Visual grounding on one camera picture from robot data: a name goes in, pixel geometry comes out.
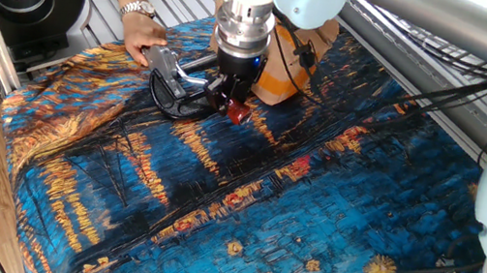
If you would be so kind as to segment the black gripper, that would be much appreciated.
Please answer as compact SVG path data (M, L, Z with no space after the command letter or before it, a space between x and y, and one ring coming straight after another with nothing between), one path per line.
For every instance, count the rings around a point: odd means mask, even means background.
M264 55L252 57L236 57L228 52L218 49L217 62L219 71L222 75L235 77L234 84L231 88L230 97L240 104L245 104L250 94L252 84L259 80L262 71L267 63L267 57ZM204 85L206 100L212 108L218 111L227 110L228 78L219 76L214 81Z

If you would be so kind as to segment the person hand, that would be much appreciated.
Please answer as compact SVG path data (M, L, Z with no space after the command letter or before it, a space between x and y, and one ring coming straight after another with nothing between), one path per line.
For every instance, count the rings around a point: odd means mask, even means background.
M126 50L140 66L147 67L147 58L142 50L151 46L166 46L166 29L148 15L139 12L123 15L122 24Z

